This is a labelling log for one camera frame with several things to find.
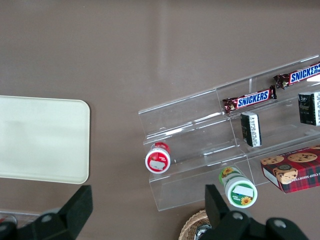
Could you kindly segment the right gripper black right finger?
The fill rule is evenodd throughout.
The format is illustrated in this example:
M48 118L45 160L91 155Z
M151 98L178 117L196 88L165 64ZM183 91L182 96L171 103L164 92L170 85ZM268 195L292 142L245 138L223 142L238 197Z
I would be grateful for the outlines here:
M211 228L201 240L307 240L292 221L269 218L261 224L239 210L230 210L215 185L205 186L205 211Z

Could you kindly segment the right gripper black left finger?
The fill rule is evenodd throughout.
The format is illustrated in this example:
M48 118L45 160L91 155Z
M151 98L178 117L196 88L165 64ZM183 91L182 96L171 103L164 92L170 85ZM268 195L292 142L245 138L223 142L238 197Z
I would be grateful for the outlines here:
M57 213L39 216L17 228L13 222L0 224L2 240L75 240L93 212L92 187L81 186Z

